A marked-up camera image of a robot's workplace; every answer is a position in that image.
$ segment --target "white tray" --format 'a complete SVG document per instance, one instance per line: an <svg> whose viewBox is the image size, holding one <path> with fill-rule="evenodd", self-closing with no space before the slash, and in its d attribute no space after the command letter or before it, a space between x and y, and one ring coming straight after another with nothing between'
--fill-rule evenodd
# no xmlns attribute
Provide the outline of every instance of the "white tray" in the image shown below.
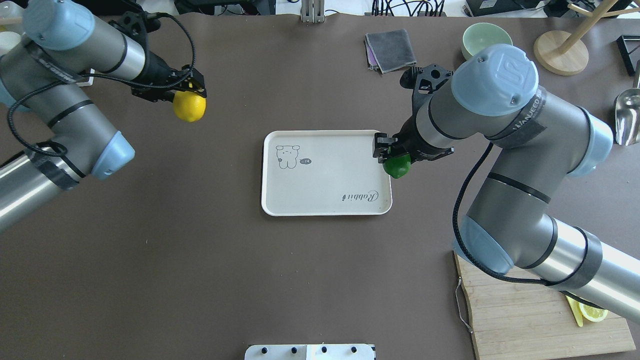
<svg viewBox="0 0 640 360"><path fill-rule="evenodd" d="M262 209L275 217L381 215L391 179L373 158L375 130L274 131L264 139Z"/></svg>

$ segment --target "wooden cutting board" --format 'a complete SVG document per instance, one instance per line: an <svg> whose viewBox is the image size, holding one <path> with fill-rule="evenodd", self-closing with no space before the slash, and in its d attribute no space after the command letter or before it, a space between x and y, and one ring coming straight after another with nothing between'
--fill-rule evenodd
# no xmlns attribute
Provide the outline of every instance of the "wooden cutting board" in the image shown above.
<svg viewBox="0 0 640 360"><path fill-rule="evenodd" d="M564 295L541 285L514 284L486 275L454 255L467 300L477 360L543 360L635 350L627 320L578 327ZM514 268L512 277L532 275Z"/></svg>

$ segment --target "wooden round base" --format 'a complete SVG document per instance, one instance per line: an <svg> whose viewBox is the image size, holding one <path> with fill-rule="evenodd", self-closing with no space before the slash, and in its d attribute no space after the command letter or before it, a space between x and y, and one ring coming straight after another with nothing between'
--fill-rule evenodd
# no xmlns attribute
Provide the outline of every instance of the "wooden round base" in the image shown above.
<svg viewBox="0 0 640 360"><path fill-rule="evenodd" d="M576 75L587 67L589 51L584 43L578 40L566 53L558 51L560 45L570 36L566 31L553 30L546 32L533 44L533 51L545 69L558 75Z"/></svg>

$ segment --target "gray cloth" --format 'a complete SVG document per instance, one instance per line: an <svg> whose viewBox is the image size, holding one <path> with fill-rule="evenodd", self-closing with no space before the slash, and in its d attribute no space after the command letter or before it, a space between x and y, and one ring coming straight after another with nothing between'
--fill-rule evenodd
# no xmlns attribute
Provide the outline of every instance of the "gray cloth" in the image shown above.
<svg viewBox="0 0 640 360"><path fill-rule="evenodd" d="M383 74L416 63L409 34L405 29L368 33L365 41Z"/></svg>

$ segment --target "white label sticker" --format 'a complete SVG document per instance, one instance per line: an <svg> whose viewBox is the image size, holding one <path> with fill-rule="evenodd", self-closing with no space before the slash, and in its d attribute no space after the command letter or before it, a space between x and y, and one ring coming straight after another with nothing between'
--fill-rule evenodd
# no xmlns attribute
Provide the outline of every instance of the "white label sticker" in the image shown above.
<svg viewBox="0 0 640 360"><path fill-rule="evenodd" d="M480 4L480 9L493 8L498 0L485 0Z"/></svg>

